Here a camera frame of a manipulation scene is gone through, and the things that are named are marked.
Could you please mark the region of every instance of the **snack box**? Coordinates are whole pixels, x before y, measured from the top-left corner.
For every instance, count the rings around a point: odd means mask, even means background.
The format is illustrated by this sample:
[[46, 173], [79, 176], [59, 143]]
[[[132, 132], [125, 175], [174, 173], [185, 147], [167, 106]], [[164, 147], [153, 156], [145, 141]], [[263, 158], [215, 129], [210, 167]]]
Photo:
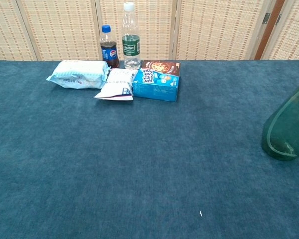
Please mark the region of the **snack box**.
[[179, 72], [179, 62], [145, 60], [132, 83], [133, 95], [176, 101]]

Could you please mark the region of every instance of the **bottle cap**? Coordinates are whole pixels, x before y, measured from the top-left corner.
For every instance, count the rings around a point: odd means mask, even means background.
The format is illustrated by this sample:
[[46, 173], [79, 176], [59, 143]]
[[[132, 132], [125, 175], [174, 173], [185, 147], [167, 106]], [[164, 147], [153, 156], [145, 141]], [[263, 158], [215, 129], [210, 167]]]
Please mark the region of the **bottle cap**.
[[108, 32], [110, 32], [111, 31], [111, 27], [110, 27], [110, 25], [103, 25], [102, 26], [102, 32], [104, 32], [104, 33], [108, 33]]
[[131, 1], [129, 1], [129, 2], [125, 2], [124, 3], [124, 11], [134, 11], [134, 2], [131, 2]]

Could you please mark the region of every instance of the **bottle label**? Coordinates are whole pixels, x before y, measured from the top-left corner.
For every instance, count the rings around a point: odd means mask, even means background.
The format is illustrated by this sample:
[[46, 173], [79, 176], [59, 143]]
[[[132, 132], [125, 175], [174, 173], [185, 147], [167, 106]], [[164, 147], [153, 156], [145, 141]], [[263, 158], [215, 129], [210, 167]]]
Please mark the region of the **bottle label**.
[[102, 56], [103, 59], [106, 60], [113, 60], [117, 57], [117, 51], [116, 51], [116, 47], [112, 47], [112, 48], [102, 48]]
[[126, 56], [137, 56], [140, 53], [140, 37], [127, 35], [122, 37], [123, 53]]

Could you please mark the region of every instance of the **soda bottle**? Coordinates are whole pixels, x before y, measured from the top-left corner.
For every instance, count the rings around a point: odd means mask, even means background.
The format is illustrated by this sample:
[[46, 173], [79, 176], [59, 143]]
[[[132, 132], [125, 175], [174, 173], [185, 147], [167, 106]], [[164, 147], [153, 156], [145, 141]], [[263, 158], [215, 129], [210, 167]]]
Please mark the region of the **soda bottle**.
[[126, 69], [138, 69], [140, 60], [140, 33], [139, 25], [135, 16], [133, 2], [124, 3], [125, 15], [123, 18], [123, 54]]
[[120, 62], [117, 54], [116, 40], [111, 33], [110, 25], [103, 25], [102, 33], [103, 34], [100, 37], [100, 43], [103, 61], [106, 61], [112, 69], [119, 68]]

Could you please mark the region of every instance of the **white snack bag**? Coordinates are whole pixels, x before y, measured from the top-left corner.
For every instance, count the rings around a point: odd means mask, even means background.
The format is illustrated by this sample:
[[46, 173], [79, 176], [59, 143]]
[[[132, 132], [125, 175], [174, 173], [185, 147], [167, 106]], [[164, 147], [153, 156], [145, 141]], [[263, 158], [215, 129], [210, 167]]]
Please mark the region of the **white snack bag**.
[[132, 81], [135, 78], [137, 70], [113, 69], [109, 77], [94, 98], [112, 101], [132, 101]]
[[107, 79], [110, 68], [105, 61], [64, 60], [54, 69], [46, 80], [64, 88], [101, 89]]

